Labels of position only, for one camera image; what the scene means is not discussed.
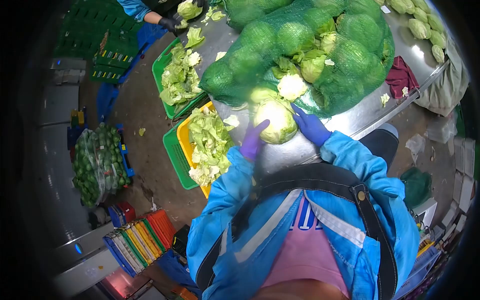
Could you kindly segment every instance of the maroon cloth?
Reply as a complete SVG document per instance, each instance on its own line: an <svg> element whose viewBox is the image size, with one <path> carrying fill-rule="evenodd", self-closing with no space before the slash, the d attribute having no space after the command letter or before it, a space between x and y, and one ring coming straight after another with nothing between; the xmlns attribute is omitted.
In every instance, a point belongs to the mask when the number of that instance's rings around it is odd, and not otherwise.
<svg viewBox="0 0 480 300"><path fill-rule="evenodd" d="M385 82L390 85L390 92L395 99L403 97L402 89L405 86L408 87L409 93L414 88L420 87L412 70L401 56L394 58L392 68L388 72Z"/></svg>

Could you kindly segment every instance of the hand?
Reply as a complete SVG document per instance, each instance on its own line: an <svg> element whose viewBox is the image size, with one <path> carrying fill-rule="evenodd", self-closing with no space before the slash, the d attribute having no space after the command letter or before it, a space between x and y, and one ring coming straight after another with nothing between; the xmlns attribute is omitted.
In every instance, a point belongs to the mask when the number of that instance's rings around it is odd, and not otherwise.
<svg viewBox="0 0 480 300"><path fill-rule="evenodd" d="M204 0L193 0L192 3L197 3L198 7L202 7L205 3Z"/></svg>
<svg viewBox="0 0 480 300"><path fill-rule="evenodd" d="M253 161L255 160L260 146L265 144L265 142L260 139L260 133L267 128L268 125L270 125L270 120L264 120L258 124L257 127L253 127L251 122L248 124L247 133L240 146L240 153L243 157Z"/></svg>
<svg viewBox="0 0 480 300"><path fill-rule="evenodd" d="M321 147L325 141L332 135L325 128L324 124L315 115L307 115L303 110L292 103L293 110L298 114L293 114L293 119L300 127L300 131L310 142Z"/></svg>
<svg viewBox="0 0 480 300"><path fill-rule="evenodd" d="M180 25L180 21L162 17L160 21L158 21L158 25L165 27L170 32L175 32L175 25Z"/></svg>

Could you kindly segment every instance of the concrete floor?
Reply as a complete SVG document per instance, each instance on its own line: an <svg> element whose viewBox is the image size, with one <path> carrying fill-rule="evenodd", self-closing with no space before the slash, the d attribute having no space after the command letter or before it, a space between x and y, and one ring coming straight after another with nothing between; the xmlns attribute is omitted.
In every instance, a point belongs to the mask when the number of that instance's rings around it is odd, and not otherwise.
<svg viewBox="0 0 480 300"><path fill-rule="evenodd" d="M128 201L139 216L150 211L153 198L179 229L201 213L207 200L200 188L183 189L162 143L162 137L171 124L166 119L151 69L154 60L174 38L172 34L166 34L156 41L145 58L134 67L127 81L120 85L120 94L108 122L123 123L125 143L130 152L128 158L136 175L133 185L110 201ZM90 109L91 128L97 127L95 99L98 86L98 83L85 81L80 90L80 104ZM423 136L433 116L433 113L412 104L389 121L398 129L400 144L388 176L400 177L413 166L405 143L416 133ZM146 128L144 136L139 136L140 128ZM433 149L435 159L431 161ZM433 195L439 203L433 220L436 224L444 217L452 201L454 158L449 154L447 144L426 139L425 151L419 154L417 166L432 174Z"/></svg>

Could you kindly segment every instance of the green basket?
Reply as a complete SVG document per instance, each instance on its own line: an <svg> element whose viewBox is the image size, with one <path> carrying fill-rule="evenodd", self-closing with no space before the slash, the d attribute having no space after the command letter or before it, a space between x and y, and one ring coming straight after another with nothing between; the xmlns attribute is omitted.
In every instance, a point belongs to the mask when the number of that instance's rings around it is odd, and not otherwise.
<svg viewBox="0 0 480 300"><path fill-rule="evenodd" d="M163 91L163 86L162 86L163 70L172 61L172 54L170 53L170 50L173 47L175 47L175 45L178 44L179 42L180 42L180 39L178 37L174 39L173 42L167 48L165 48L165 50L163 50L162 54L160 54L160 56L154 61L152 65L153 78L155 79L156 87L159 93ZM189 111L192 111L193 108L198 106L197 105L198 102L201 100L202 96L204 95L206 95L205 92L199 93L196 98L193 98L192 100L190 100L190 103L177 114L175 114L174 106L170 106L162 101L163 106L165 107L165 112L167 113L167 117L169 119L173 119L173 118L183 116Z"/></svg>
<svg viewBox="0 0 480 300"><path fill-rule="evenodd" d="M190 190L194 187L197 187L188 171L190 171L190 165L188 164L187 158L183 153L183 150L180 146L179 140L177 138L177 127L180 125L179 122L175 127L170 129L164 136L163 136L163 146L167 151L168 157L172 162L173 168L179 177L180 183L184 189Z"/></svg>

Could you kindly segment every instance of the yellow basket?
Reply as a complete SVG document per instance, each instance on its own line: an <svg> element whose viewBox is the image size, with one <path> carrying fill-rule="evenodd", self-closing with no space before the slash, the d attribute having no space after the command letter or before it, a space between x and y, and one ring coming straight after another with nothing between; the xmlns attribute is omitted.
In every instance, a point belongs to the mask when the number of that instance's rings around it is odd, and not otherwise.
<svg viewBox="0 0 480 300"><path fill-rule="evenodd" d="M204 106L202 106L200 109L203 110L204 107L208 107L209 110L215 110L215 106L213 106L213 103L210 101ZM189 134L189 129L188 129L188 123L190 123L190 117L188 117L185 121L183 121L177 128L177 137L180 142L180 146L183 150L183 153L185 154L185 157L187 158L188 164L190 167L197 167L197 164L192 162L192 153L193 153L193 145L190 143L190 134ZM210 193L210 184L207 186L200 186L202 189L202 192L204 192L205 198L208 199L208 194Z"/></svg>

